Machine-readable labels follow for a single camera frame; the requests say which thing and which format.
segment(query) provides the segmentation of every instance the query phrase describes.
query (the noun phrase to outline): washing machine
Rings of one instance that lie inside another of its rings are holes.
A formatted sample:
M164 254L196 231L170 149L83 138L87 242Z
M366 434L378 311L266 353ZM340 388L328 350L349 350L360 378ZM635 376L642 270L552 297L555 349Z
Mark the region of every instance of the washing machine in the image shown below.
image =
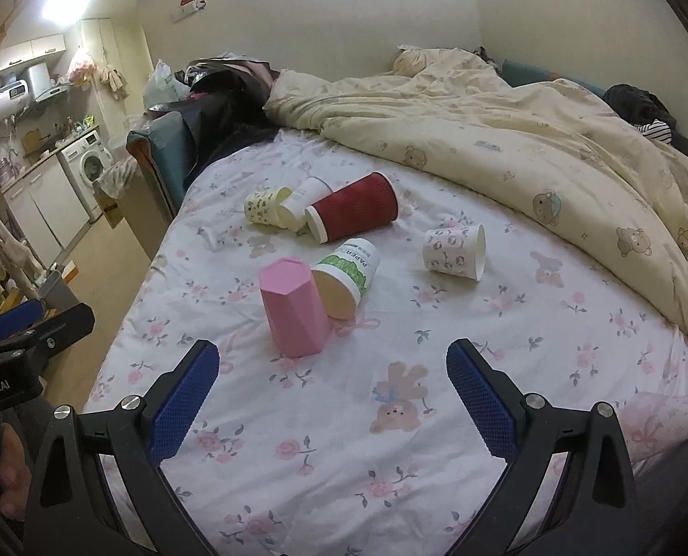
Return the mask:
M78 199L89 213L89 221L94 223L102 214L94 197L94 182L112 165L112 155L95 129L66 146L57 156Z

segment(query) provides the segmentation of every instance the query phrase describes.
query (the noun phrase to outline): plastic bag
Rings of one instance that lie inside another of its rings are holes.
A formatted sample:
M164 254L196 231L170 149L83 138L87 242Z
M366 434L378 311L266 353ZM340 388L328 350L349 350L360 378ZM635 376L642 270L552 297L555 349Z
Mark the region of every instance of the plastic bag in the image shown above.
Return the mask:
M169 65L159 61L143 89L143 106L148 110L154 104L186 100L188 96L189 87L176 81Z
M89 56L89 53L81 46L76 50L76 54L71 59L71 64L68 66L68 81L77 86L84 85L89 81L89 77L97 72L97 66L94 59Z

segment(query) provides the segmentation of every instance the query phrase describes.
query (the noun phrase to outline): bright light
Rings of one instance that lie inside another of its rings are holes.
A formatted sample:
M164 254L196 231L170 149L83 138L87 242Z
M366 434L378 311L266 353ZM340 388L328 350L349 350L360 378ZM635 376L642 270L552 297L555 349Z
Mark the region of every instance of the bright light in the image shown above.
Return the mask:
M43 18L56 25L67 27L82 18L91 0L46 0Z

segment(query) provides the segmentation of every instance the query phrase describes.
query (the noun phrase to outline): pink cup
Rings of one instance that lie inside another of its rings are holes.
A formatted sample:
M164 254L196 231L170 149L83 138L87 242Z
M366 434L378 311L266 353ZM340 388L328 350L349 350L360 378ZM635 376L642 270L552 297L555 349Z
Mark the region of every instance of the pink cup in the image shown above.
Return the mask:
M259 273L272 338L286 357L320 353L331 330L308 264L283 257Z

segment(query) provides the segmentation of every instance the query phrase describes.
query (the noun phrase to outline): beige comforter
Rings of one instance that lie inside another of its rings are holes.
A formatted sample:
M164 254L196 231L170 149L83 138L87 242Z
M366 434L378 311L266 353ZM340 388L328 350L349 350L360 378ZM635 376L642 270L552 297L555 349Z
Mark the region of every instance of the beige comforter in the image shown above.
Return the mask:
M283 72L266 109L529 215L688 334L688 159L587 89L511 88L466 51L407 50L383 76Z

